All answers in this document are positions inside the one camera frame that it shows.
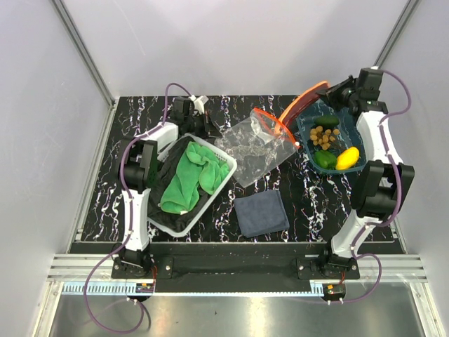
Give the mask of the clear zip top bag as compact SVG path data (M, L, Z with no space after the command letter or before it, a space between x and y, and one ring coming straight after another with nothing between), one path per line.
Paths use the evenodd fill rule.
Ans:
M234 158L234 179L248 187L295 154L294 135L275 116L254 108L248 118L222 133L215 146Z

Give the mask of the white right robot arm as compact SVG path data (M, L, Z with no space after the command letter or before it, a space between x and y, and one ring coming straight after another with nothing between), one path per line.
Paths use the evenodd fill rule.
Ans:
M389 131L389 118L399 113L389 112L379 100L383 74L386 70L366 67L357 78L348 77L319 94L335 111L349 110L366 156L351 191L351 212L319 256L319 272L330 279L351 270L358 248L373 229L394 221L415 177L414 168L398 155Z

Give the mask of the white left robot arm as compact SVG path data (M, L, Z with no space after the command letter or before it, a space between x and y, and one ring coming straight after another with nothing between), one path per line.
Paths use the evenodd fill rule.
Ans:
M137 278L146 277L152 270L147 207L157 179L158 153L174 145L181 134L210 134L213 124L205 109L207 102L205 95L176 97L172 108L164 112L163 119L154 128L120 142L117 178L124 201L125 234L121 246L114 249L118 255L115 269L126 266Z

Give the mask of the yellow fake lemon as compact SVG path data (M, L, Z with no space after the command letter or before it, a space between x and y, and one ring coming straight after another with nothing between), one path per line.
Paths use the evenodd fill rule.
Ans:
M360 157L360 152L357 147L350 147L342 152L335 165L335 169L338 171L344 171L353 167Z

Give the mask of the green fake pepper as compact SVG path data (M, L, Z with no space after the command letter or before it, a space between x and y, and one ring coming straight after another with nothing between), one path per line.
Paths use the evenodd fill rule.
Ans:
M337 157L327 150L319 150L314 154L314 161L321 169L334 170L337 164Z

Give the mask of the brown fake nuts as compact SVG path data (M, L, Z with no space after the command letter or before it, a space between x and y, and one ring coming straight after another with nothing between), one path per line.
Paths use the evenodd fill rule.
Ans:
M338 148L340 146L338 136L340 130L324 129L322 126L312 128L309 132L309 139L314 146L320 147L322 150L329 150L330 148Z

